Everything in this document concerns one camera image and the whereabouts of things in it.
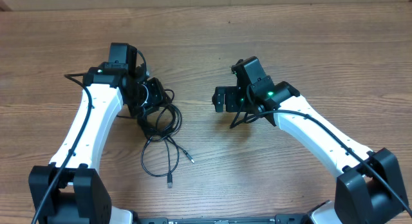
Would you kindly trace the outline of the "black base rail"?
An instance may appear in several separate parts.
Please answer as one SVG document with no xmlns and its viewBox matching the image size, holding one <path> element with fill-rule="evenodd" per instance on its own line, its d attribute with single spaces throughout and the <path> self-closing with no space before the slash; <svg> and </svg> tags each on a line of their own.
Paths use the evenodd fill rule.
<svg viewBox="0 0 412 224">
<path fill-rule="evenodd" d="M 273 217 L 246 218 L 137 218 L 133 224 L 314 224 L 308 214 L 277 214 Z"/>
</svg>

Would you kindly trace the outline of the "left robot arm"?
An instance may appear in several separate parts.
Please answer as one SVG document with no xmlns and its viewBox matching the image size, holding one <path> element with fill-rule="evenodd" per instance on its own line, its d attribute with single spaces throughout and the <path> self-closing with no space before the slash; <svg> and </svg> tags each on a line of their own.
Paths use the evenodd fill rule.
<svg viewBox="0 0 412 224">
<path fill-rule="evenodd" d="M 99 167 L 124 106 L 148 127 L 147 116 L 170 102 L 159 80 L 149 76 L 146 62 L 137 63 L 142 57 L 134 46 L 113 42 L 108 61 L 65 76 L 82 88 L 82 99 L 59 150 L 47 166 L 35 166 L 29 174 L 33 223 L 139 223 L 136 212 L 113 206 Z"/>
</svg>

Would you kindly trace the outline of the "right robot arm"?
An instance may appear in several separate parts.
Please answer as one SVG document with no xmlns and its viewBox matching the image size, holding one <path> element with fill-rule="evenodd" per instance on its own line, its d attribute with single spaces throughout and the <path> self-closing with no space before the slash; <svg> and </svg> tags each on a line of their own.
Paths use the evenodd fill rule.
<svg viewBox="0 0 412 224">
<path fill-rule="evenodd" d="M 411 212 L 397 157 L 373 151 L 323 118 L 291 84 L 274 83 L 255 56 L 231 67 L 235 86 L 212 96 L 218 113 L 235 113 L 234 128 L 267 119 L 306 147 L 334 177 L 335 199 L 298 214 L 277 214 L 274 223 L 386 223 Z"/>
</svg>

